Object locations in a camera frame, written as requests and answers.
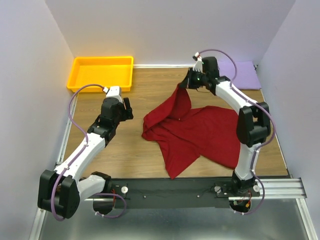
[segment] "yellow plastic container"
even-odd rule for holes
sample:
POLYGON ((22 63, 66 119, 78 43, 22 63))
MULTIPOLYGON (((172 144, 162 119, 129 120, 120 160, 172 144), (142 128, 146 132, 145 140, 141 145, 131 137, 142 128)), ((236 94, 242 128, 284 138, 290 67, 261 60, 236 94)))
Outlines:
MULTIPOLYGON (((132 86, 132 56, 76 57, 66 87, 73 92, 87 84, 100 84, 110 88, 120 86, 129 92, 132 86)), ((98 86, 89 86, 82 92, 101 92, 98 86)))

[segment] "electrical wire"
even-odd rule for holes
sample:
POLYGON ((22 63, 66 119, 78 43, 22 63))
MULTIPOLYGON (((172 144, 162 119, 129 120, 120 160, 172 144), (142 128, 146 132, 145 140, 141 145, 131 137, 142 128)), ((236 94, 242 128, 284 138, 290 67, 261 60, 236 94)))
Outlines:
POLYGON ((122 196, 120 196, 118 194, 115 194, 115 193, 97 193, 96 195, 97 196, 113 196, 113 197, 120 198, 123 201, 124 207, 123 207, 122 212, 120 212, 118 215, 108 216, 108 215, 101 214, 98 211, 95 212, 95 215, 99 215, 99 216, 101 216, 103 218, 107 218, 107 219, 116 219, 116 218, 120 217, 121 215, 123 215, 125 213, 125 211, 127 209, 127 202, 122 196))
POLYGON ((235 61, 232 59, 231 56, 229 56, 227 53, 225 53, 224 51, 221 51, 221 50, 218 50, 218 49, 206 49, 206 50, 202 50, 202 51, 199 51, 199 54, 202 54, 202 53, 205 53, 205 52, 210 52, 210 51, 214 51, 214 52, 219 52, 219 53, 222 53, 224 55, 226 55, 232 62, 233 66, 234 66, 234 76, 233 78, 230 80, 230 88, 233 90, 233 92, 235 92, 239 97, 241 97, 243 100, 245 100, 247 103, 255 106, 256 108, 260 109, 269 119, 270 119, 270 122, 273 126, 273 131, 272 131, 272 135, 271 137, 269 138, 268 141, 262 143, 261 145, 258 145, 254 148, 254 152, 253 152, 253 155, 252 155, 252 159, 251 159, 251 163, 250 163, 250 171, 253 175, 253 177, 261 184, 261 187, 262 187, 262 198, 261 198, 261 201, 259 202, 259 204, 251 211, 249 212, 240 212, 240 214, 242 215, 249 215, 249 214, 252 214, 254 213, 255 211, 257 211, 261 205, 263 204, 264 200, 265 200, 265 197, 266 197, 266 190, 265 190, 265 186, 264 184, 262 183, 262 181, 260 180, 259 177, 257 177, 256 173, 255 173, 255 170, 254 170, 254 163, 255 163, 255 158, 256 158, 256 155, 258 153, 258 150, 260 148, 262 148, 263 146, 266 146, 268 145, 269 143, 271 143, 271 141, 275 138, 276 136, 276 125, 275 125, 275 122, 272 118, 272 116, 270 115, 270 113, 265 110, 263 107, 261 107, 260 105, 258 105, 257 103, 251 101, 249 98, 245 97, 243 94, 241 94, 237 89, 234 88, 234 80, 236 79, 237 77, 237 74, 238 74, 238 68, 237 68, 237 65, 235 63, 235 61))
MULTIPOLYGON (((70 121, 83 133, 84 137, 85 137, 85 141, 86 141, 86 144, 83 145, 83 147, 81 148, 81 150, 73 157, 73 159, 67 164, 67 167, 64 168, 62 170, 62 172, 59 174, 59 176, 57 177, 54 185, 53 185, 53 188, 52 188, 52 193, 51 193, 51 202, 50 202, 50 207, 51 207, 51 212, 52 212, 52 215, 53 217, 57 220, 57 221, 63 221, 65 220, 64 217, 59 217, 57 215, 57 212, 56 212, 56 208, 55 208, 55 195, 56 195, 56 191, 57 191, 57 187, 60 183, 60 180, 61 178, 63 177, 63 175, 65 174, 65 172, 68 170, 68 168, 74 163, 74 161, 83 153, 83 151, 86 149, 86 147, 88 146, 88 142, 89 142, 89 138, 88 138, 88 134, 85 132, 85 130, 83 130, 76 122, 75 120, 72 118, 71 116, 71 105, 72 105, 72 102, 74 100, 74 98, 78 95, 78 93, 87 88, 87 87, 92 87, 92 86, 96 86, 96 87, 100 87, 102 89, 104 89, 105 87, 100 85, 100 84, 87 84, 87 85, 84 85, 82 86, 81 88, 79 88, 71 97, 69 103, 68 103, 68 109, 67 109, 67 112, 68 112, 68 117, 70 119, 70 121)), ((113 194, 112 196, 114 197, 118 197, 118 198, 121 198, 123 199, 123 197, 121 197, 120 195, 118 194, 113 194)))

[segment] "gray floor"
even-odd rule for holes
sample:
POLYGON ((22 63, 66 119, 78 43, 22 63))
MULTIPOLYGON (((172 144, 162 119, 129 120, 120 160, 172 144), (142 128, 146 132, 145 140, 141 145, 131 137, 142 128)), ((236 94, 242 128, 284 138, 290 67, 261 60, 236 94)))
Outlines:
POLYGON ((231 209, 128 209, 117 219, 95 216, 92 201, 81 203, 63 222, 51 213, 41 240, 307 240, 295 199, 268 199, 251 215, 231 209))

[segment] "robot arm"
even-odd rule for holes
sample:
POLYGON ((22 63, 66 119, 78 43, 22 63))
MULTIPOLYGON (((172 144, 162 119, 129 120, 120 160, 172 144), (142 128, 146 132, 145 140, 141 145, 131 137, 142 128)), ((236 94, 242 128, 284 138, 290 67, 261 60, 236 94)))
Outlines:
POLYGON ((259 155, 259 149, 256 149, 271 133, 269 118, 251 103, 260 105, 267 112, 269 107, 265 102, 257 103, 235 86, 231 88, 230 79, 219 75, 215 57, 201 58, 196 54, 194 59, 196 60, 194 67, 188 70, 179 86, 188 89, 206 87, 212 94, 225 100, 238 114, 236 134, 240 141, 240 153, 232 175, 232 189, 234 192, 247 190, 255 184, 252 170, 256 167, 259 155))
POLYGON ((54 183, 62 173, 59 187, 55 192, 54 207, 56 213, 64 218, 68 219, 73 216, 80 201, 102 191, 110 192, 110 176, 101 172, 93 172, 84 180, 81 180, 81 176, 95 156, 115 136, 119 123, 133 119, 133 117, 129 99, 121 97, 121 88, 111 87, 103 100, 101 114, 87 131, 88 144, 86 138, 83 139, 70 157, 54 171, 45 170, 42 173, 39 183, 38 207, 51 212, 54 183), (84 151, 69 165, 84 145, 87 145, 84 151))

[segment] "red cloth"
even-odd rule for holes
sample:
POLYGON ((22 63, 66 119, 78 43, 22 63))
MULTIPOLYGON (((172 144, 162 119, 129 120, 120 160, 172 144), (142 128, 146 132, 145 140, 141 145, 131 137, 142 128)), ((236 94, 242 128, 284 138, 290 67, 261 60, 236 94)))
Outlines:
POLYGON ((235 169, 240 152, 237 119, 232 109, 191 109, 187 90, 177 86, 165 102, 144 117, 142 137, 159 144, 165 169, 172 179, 200 155, 235 169))

